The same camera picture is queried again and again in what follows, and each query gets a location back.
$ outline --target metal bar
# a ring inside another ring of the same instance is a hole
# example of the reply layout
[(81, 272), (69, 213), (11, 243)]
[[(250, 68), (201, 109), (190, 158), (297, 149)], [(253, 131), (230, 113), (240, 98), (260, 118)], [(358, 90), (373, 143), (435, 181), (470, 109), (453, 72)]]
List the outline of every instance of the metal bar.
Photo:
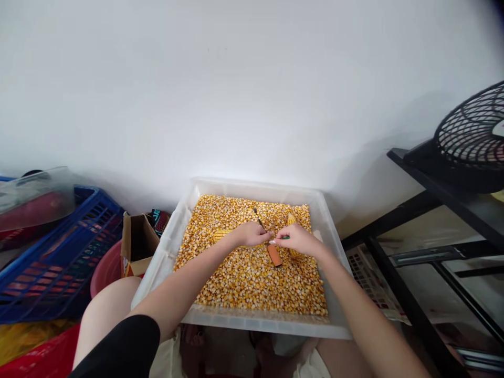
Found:
[(504, 373), (504, 358), (474, 349), (453, 347), (462, 357), (465, 366), (494, 373)]
[(453, 246), (444, 246), (431, 249), (420, 249), (390, 256), (397, 268), (427, 264), (432, 261), (460, 260), (464, 257)]
[(374, 222), (369, 223), (364, 228), (354, 234), (347, 236), (341, 244), (343, 244), (344, 250), (349, 250), (350, 248), (359, 245), (364, 238), (376, 237), (401, 226), (402, 224), (409, 222), (431, 210), (442, 205), (441, 201), (435, 198), (428, 191), (423, 191), (420, 194), (410, 198), (406, 202), (378, 218)]
[(501, 344), (504, 345), (504, 332), (501, 327), (492, 319), (492, 317), (483, 309), (478, 301), (460, 284), (457, 278), (441, 263), (432, 262), (431, 265), (436, 269), (439, 275), (450, 285), (452, 290), (466, 304), (478, 320), (485, 326), (490, 334)]
[(504, 265), (488, 267), (488, 268), (479, 268), (479, 269), (471, 269), (471, 270), (463, 270), (456, 272), (458, 278), (466, 278), (466, 277), (480, 277), (480, 276), (489, 276), (494, 274), (502, 274), (504, 273)]
[(381, 245), (374, 238), (366, 238), (364, 242), (441, 376), (469, 377), (464, 367), (460, 365), (446, 348), (444, 342), (439, 337), (399, 273), (395, 270)]
[(396, 267), (426, 264), (432, 261), (465, 260), (476, 257), (502, 255), (487, 240), (454, 244), (443, 247), (420, 249), (391, 256)]

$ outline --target forearm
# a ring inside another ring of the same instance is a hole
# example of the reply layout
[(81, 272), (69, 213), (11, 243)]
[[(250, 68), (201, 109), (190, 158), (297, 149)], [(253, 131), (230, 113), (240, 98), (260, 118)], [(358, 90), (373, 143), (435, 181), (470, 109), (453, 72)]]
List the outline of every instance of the forearm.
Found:
[(161, 341), (170, 337), (189, 311), (197, 295), (227, 255), (238, 247), (233, 236), (227, 235), (170, 274), (157, 288), (136, 306), (128, 316), (144, 314), (159, 325)]
[(429, 376), (410, 346), (345, 267), (327, 249), (320, 256), (319, 264), (373, 372), (378, 377)]

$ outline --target dried corn kernels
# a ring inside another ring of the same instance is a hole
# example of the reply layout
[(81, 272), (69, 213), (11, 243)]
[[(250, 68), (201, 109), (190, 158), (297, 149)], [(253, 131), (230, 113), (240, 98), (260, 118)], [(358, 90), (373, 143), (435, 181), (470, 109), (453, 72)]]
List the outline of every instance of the dried corn kernels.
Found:
[[(174, 269), (215, 243), (216, 236), (244, 222), (257, 222), (260, 218), (264, 228), (276, 234), (285, 227), (289, 213), (311, 231), (307, 205), (201, 196), (184, 234)], [(323, 283), (315, 259), (286, 248), (279, 248), (279, 253), (282, 266), (275, 268), (265, 245), (236, 248), (210, 277), (196, 302), (226, 308), (327, 315)]]

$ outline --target fan grille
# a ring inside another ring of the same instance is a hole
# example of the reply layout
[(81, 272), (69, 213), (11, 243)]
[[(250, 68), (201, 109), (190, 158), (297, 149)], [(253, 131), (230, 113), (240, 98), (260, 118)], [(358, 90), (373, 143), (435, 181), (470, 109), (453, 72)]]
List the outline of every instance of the fan grille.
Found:
[(441, 122), (434, 135), (442, 156), (467, 167), (504, 169), (504, 81), (474, 95)]

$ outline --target blue basket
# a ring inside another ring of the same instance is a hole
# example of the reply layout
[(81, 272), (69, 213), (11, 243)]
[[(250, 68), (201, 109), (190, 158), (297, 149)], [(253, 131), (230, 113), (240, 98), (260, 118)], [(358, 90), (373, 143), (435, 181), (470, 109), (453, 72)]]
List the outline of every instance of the blue basket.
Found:
[(122, 237), (124, 210), (96, 187), (75, 186), (75, 198), (72, 214), (0, 272), (0, 324), (84, 313), (96, 265)]

